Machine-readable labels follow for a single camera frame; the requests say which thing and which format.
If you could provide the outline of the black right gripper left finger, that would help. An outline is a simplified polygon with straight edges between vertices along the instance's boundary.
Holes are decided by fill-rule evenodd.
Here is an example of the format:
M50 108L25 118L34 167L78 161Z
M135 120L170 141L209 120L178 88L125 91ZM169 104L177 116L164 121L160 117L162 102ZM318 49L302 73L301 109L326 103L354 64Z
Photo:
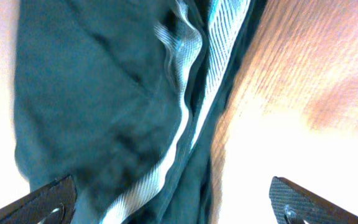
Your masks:
M70 224L76 200L76 186L68 175L1 208L0 224Z

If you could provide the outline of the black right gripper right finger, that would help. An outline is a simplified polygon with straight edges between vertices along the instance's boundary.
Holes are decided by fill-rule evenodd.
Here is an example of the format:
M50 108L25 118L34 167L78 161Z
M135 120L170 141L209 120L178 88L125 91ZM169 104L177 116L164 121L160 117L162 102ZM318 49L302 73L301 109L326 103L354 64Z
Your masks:
M358 216L284 177L272 179L269 199L278 224L358 224Z

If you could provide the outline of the black shorts white waistband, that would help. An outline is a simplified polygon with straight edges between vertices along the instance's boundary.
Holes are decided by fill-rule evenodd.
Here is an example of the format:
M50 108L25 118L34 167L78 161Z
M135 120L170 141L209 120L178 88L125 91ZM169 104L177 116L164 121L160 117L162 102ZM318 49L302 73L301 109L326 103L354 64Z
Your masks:
M74 223L208 223L211 145L265 1L22 0L15 159Z

